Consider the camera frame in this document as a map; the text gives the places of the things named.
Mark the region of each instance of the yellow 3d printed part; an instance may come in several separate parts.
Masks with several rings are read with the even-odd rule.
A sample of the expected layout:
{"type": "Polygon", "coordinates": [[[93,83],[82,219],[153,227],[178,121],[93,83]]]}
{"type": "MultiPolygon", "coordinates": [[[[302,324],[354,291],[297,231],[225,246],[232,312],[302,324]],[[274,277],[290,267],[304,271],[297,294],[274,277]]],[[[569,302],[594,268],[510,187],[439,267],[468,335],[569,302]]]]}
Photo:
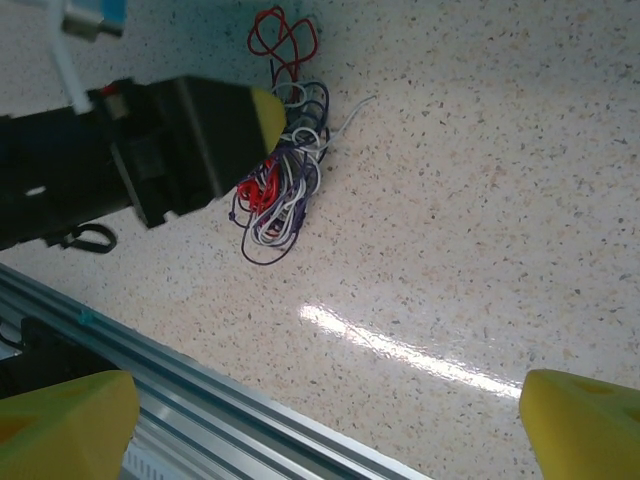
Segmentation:
{"type": "Polygon", "coordinates": [[[545,479],[640,479],[640,391],[534,370],[520,414],[545,479]]]}
{"type": "Polygon", "coordinates": [[[138,419],[127,372],[102,372],[0,401],[0,478],[118,477],[138,419]]]}

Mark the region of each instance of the speckled floor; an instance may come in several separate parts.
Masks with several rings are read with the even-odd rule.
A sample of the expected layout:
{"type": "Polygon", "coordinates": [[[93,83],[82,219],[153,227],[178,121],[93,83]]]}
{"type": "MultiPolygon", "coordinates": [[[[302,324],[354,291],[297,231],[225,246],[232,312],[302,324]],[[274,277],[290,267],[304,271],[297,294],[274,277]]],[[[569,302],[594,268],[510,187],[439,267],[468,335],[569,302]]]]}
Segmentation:
{"type": "MultiPolygon", "coordinates": [[[[244,38],[268,4],[131,3],[122,41],[75,45],[88,85],[264,84],[244,38]]],[[[640,2],[296,5],[334,124],[378,100],[285,261],[242,260],[227,202],[149,233],[109,217],[104,258],[0,260],[435,478],[538,477],[529,369],[640,388],[640,2]]],[[[22,12],[0,7],[3,114],[64,102],[22,12]]]]}

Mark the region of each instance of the purple wire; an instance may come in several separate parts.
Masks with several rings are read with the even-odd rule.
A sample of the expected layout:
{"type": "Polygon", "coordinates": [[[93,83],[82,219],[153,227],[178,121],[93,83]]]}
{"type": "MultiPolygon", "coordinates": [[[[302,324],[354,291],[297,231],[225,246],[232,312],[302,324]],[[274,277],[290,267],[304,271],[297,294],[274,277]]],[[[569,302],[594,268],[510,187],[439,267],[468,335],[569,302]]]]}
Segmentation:
{"type": "MultiPolygon", "coordinates": [[[[329,141],[330,135],[331,135],[329,128],[327,127],[327,121],[329,116],[329,91],[327,90],[326,86],[324,86],[319,82],[307,82],[304,85],[306,87],[308,86],[319,87],[323,94],[322,99],[324,100],[324,103],[317,99],[310,99],[300,107],[296,108],[293,112],[291,112],[288,115],[287,120],[291,125],[293,124],[293,122],[297,121],[301,117],[307,118],[315,123],[315,127],[313,128],[315,132],[320,137],[324,135],[326,141],[329,141]],[[315,113],[312,113],[310,111],[304,111],[305,107],[312,107],[311,110],[315,111],[315,113]]],[[[285,132],[291,133],[291,130],[288,130],[287,128],[285,128],[285,132]]],[[[318,178],[318,173],[315,167],[309,161],[309,154],[307,152],[304,153],[302,161],[300,161],[300,158],[297,155],[292,154],[294,150],[297,150],[300,147],[308,146],[314,143],[315,137],[313,137],[313,135],[309,134],[308,132],[306,135],[305,135],[305,132],[300,132],[299,139],[300,141],[295,143],[291,141],[281,140],[278,143],[276,149],[273,151],[273,153],[269,157],[275,160],[271,168],[267,168],[266,165],[262,163],[253,172],[251,172],[242,180],[242,182],[245,182],[247,180],[258,178],[262,175],[267,177],[271,174],[272,170],[276,168],[276,166],[280,166],[280,186],[281,186],[280,195],[278,196],[278,199],[267,210],[265,210],[263,213],[260,214],[260,216],[264,217],[265,220],[269,219],[270,215],[274,213],[285,201],[287,201],[287,198],[289,198],[294,191],[297,191],[297,189],[300,186],[300,182],[303,179],[307,184],[307,190],[305,194],[292,207],[293,218],[291,220],[292,225],[291,225],[289,234],[285,238],[278,241],[277,243],[273,243],[269,245],[269,247],[278,248],[278,249],[282,249],[284,247],[284,250],[278,257],[276,257],[273,260],[261,262],[259,260],[252,258],[247,253],[246,244],[247,244],[247,236],[249,235],[249,231],[251,230],[251,228],[253,228],[254,233],[257,235],[261,225],[255,225],[254,227],[251,227],[251,223],[254,220],[256,213],[250,212],[248,208],[242,205],[242,202],[238,197],[237,193],[233,197],[231,211],[229,212],[229,220],[231,220],[232,222],[234,222],[236,225],[238,225],[240,228],[244,230],[242,234],[240,250],[244,258],[254,265],[269,266],[282,260],[285,256],[289,254],[289,252],[293,249],[293,247],[297,243],[298,237],[300,235],[300,230],[304,225],[304,220],[307,215],[307,207],[309,204],[309,200],[311,199],[312,192],[315,190],[316,186],[318,185],[319,178],[318,178]],[[285,167],[283,165],[283,162],[285,161],[289,161],[289,164],[293,170],[292,173],[294,175],[293,183],[289,186],[289,188],[286,191],[282,189],[282,186],[285,184],[284,180],[286,175],[285,167]],[[249,213],[249,219],[246,224],[242,224],[241,222],[238,221],[237,214],[236,214],[237,208],[244,212],[249,213]]],[[[318,164],[321,163],[322,160],[324,160],[326,154],[327,154],[327,149],[323,150],[322,153],[320,154],[320,157],[318,159],[318,164]]],[[[276,219],[273,221],[270,228],[276,232],[280,232],[281,229],[284,228],[284,222],[280,219],[276,219]]]]}

